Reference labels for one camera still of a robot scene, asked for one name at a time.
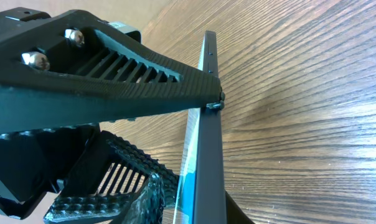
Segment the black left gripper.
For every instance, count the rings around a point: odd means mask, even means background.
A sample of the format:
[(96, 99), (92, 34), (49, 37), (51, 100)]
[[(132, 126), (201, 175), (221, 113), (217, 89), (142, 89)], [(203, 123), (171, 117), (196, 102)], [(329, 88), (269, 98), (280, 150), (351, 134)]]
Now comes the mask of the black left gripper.
[(121, 223), (151, 173), (174, 208), (179, 176), (98, 124), (0, 134), (0, 214), (23, 220), (60, 192), (45, 223)]

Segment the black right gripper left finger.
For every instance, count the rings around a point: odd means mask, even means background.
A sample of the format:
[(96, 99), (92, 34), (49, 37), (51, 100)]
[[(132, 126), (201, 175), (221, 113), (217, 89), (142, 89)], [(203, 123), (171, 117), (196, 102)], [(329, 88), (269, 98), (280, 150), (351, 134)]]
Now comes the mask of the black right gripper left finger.
[(128, 211), (123, 215), (121, 223), (161, 224), (164, 207), (163, 180), (158, 174), (151, 173)]

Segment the Samsung Galaxy smartphone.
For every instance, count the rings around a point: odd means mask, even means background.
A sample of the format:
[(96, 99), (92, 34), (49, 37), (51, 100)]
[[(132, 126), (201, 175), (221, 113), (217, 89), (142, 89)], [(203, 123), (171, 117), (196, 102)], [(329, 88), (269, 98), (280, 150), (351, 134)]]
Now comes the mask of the Samsung Galaxy smartphone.
[(216, 100), (188, 111), (173, 224), (227, 222), (220, 120), (225, 97), (213, 31), (205, 32), (198, 69), (215, 82), (205, 89), (214, 91)]

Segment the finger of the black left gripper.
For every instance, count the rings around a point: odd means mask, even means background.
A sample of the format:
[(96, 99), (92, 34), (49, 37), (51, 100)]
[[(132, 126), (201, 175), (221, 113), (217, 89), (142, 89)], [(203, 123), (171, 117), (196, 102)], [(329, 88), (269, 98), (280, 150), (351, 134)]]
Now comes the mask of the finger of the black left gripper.
[(145, 47), (88, 11), (0, 12), (0, 134), (217, 106), (213, 74)]

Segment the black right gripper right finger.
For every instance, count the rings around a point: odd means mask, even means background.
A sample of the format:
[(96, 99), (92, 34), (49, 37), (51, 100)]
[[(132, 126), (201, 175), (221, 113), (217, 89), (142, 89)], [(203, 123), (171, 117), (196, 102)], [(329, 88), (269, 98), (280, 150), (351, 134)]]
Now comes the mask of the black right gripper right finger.
[(233, 198), (225, 192), (227, 224), (255, 224), (236, 204)]

